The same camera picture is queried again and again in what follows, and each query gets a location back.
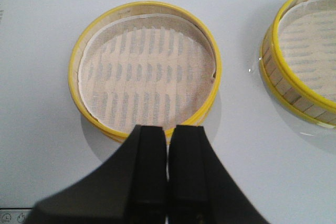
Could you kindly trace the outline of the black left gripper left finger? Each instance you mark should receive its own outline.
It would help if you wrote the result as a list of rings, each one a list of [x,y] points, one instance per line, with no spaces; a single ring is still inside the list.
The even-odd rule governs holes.
[[[136,125],[100,167],[35,203],[26,223],[165,223],[166,139]]]

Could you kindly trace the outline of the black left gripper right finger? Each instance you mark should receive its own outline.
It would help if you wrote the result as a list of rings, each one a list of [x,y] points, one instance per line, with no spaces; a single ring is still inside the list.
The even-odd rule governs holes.
[[[268,222],[225,169],[202,126],[175,128],[169,189],[169,223]]]

